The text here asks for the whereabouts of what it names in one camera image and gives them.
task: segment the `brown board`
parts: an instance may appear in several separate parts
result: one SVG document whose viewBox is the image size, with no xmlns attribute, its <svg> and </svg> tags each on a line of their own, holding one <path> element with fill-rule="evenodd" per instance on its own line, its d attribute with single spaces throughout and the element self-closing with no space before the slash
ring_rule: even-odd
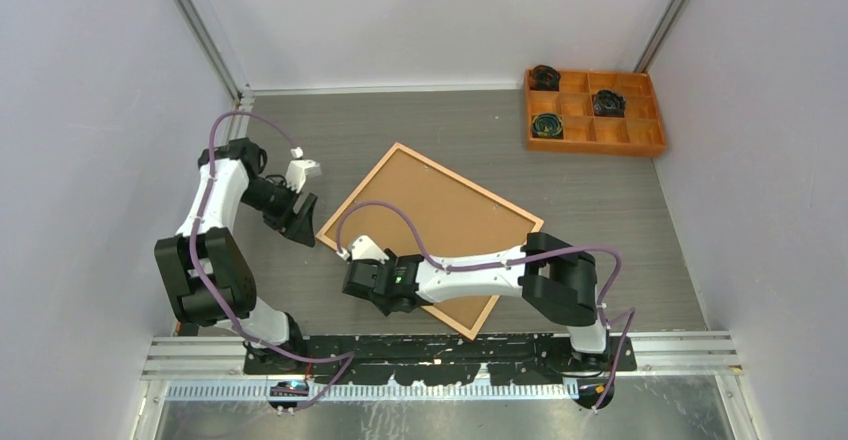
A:
<svg viewBox="0 0 848 440">
<path fill-rule="evenodd" d="M 344 201 L 316 238 L 336 248 L 340 217 L 368 200 L 391 203 L 418 228 L 432 255 L 458 257 L 496 252 L 524 243 L 542 219 L 513 205 L 429 158 L 396 143 Z M 342 245 L 368 235 L 396 255 L 420 253 L 403 220 L 386 208 L 363 208 L 344 224 Z M 424 309 L 457 332 L 474 339 L 498 297 L 463 297 Z"/>
</svg>

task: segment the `white wall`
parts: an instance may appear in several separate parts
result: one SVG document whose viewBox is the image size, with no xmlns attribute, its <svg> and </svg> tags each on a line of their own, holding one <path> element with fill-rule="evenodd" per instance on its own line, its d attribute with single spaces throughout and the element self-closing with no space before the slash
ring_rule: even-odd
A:
<svg viewBox="0 0 848 440">
<path fill-rule="evenodd" d="M 669 0 L 195 1 L 253 89 L 299 89 L 509 86 L 537 63 L 628 70 Z"/>
<path fill-rule="evenodd" d="M 651 68 L 707 315 L 774 438 L 845 438 L 848 0 L 692 0 Z"/>
<path fill-rule="evenodd" d="M 122 438 L 229 99 L 172 0 L 0 5 L 0 436 Z"/>
</svg>

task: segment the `wooden tray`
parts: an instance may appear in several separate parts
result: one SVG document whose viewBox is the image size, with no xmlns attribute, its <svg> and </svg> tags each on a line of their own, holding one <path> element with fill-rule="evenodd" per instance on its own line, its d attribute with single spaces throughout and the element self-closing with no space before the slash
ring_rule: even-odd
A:
<svg viewBox="0 0 848 440">
<path fill-rule="evenodd" d="M 528 150 L 544 152 L 599 153 L 656 158 L 665 151 L 657 99 L 647 74 L 558 70 L 558 92 L 530 90 L 530 70 L 524 73 L 527 108 L 524 135 Z M 624 118 L 597 117 L 592 96 L 609 89 L 624 96 Z M 535 138 L 533 118 L 542 113 L 558 115 L 563 138 Z"/>
<path fill-rule="evenodd" d="M 351 206 L 367 200 L 382 200 L 403 210 L 419 229 L 430 253 L 443 257 L 479 255 L 524 243 L 527 233 L 539 231 L 543 223 L 524 209 L 396 143 L 315 237 L 335 249 L 339 218 Z M 363 234 L 397 255 L 420 253 L 403 220 L 386 208 L 363 208 L 348 217 L 342 245 Z M 424 309 L 473 340 L 497 300 L 496 296 L 464 297 Z"/>
</svg>

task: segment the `wooden frame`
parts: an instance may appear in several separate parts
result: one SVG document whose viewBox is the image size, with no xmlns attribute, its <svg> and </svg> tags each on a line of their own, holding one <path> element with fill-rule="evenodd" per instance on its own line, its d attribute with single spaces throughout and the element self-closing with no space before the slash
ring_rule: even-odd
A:
<svg viewBox="0 0 848 440">
<path fill-rule="evenodd" d="M 406 147 L 406 146 L 404 146 L 400 143 L 395 143 L 389 149 L 389 151 L 386 152 L 385 155 L 383 155 L 383 158 L 381 158 L 380 161 L 377 162 L 377 165 L 375 165 L 374 168 L 371 169 L 371 171 L 368 173 L 368 175 L 365 176 L 365 179 L 347 197 L 347 199 L 342 203 L 342 205 L 338 208 L 338 210 L 336 210 L 336 212 L 330 217 L 330 219 L 327 220 L 327 222 L 324 224 L 324 226 L 321 227 L 321 229 L 318 231 L 318 234 L 315 235 L 315 237 L 318 239 L 318 241 L 320 241 L 321 243 L 327 245 L 328 247 L 330 247 L 334 250 L 336 249 L 337 245 L 336 245 L 335 239 L 333 238 L 333 235 L 331 234 L 331 229 L 334 227 L 334 225 L 339 220 L 339 218 L 344 214 L 344 212 L 347 211 L 348 208 L 350 208 L 351 205 L 353 205 L 357 201 L 358 197 L 363 193 L 363 190 L 365 190 L 366 187 L 369 184 L 371 184 L 371 182 L 374 180 L 374 178 L 377 177 L 378 174 L 380 174 L 380 172 L 383 170 L 383 168 L 386 166 L 386 164 L 396 154 L 401 153 L 401 152 L 403 154 L 408 155 L 409 157 L 416 160 L 417 162 L 420 162 L 426 168 L 430 168 L 430 169 L 433 169 L 433 170 L 441 173 L 442 175 L 446 176 L 450 180 L 453 180 L 453 181 L 459 183 L 460 185 L 462 185 L 463 187 L 470 189 L 474 193 L 481 195 L 481 196 L 495 202 L 496 206 L 503 207 L 505 210 L 508 210 L 509 212 L 515 214 L 516 216 L 520 217 L 522 220 L 526 220 L 526 222 L 527 222 L 527 224 L 529 225 L 530 228 L 528 228 L 527 232 L 525 232 L 525 233 L 537 232 L 542 228 L 542 224 L 544 222 L 541 218 L 539 218 L 539 217 L 533 215 L 532 213 L 518 207 L 517 205 L 499 197 L 498 195 L 495 195 L 494 193 L 489 192 L 488 190 L 480 187 L 479 185 L 471 182 L 470 180 L 458 175 L 457 173 L 455 173 L 451 170 L 448 170 L 447 168 L 445 168 L 445 167 L 439 165 L 438 163 L 430 160 L 429 158 L 421 155 L 420 153 L 418 153 L 418 152 L 416 152 L 416 151 L 414 151 L 414 150 L 412 150 L 412 149 L 410 149 L 410 148 L 408 148 L 408 147 Z M 434 253 L 436 255 L 440 255 L 440 256 L 451 256 L 451 255 L 453 255 L 453 254 L 450 254 L 450 255 L 440 254 L 439 252 L 434 252 Z M 423 308 L 428 313 L 430 313 L 431 315 L 433 315 L 437 319 L 441 320 L 442 322 L 444 322 L 449 327 L 453 328 L 454 330 L 456 330 L 457 332 L 459 332 L 460 334 L 462 334 L 466 338 L 473 340 L 477 336 L 477 333 L 480 331 L 480 329 L 483 327 L 483 324 L 485 323 L 486 318 L 488 318 L 492 309 L 495 307 L 495 304 L 497 303 L 497 301 L 498 301 L 497 296 L 489 297 L 488 301 L 485 303 L 485 306 L 480 311 L 479 316 L 476 318 L 476 320 L 474 321 L 474 324 L 471 325 L 471 326 L 468 326 L 467 324 L 463 324 L 463 323 L 459 322 L 453 316 L 451 316 L 450 314 L 441 310 L 439 308 L 440 304 L 436 304 L 436 305 L 432 305 L 432 306 L 425 306 Z"/>
<path fill-rule="evenodd" d="M 666 149 L 662 118 L 651 77 L 646 73 L 558 70 L 559 91 L 530 89 L 530 70 L 524 72 L 525 118 L 528 150 L 597 153 L 656 158 Z M 610 89 L 627 100 L 624 117 L 599 117 L 592 96 Z M 556 115 L 561 138 L 537 138 L 531 125 L 540 114 Z"/>
</svg>

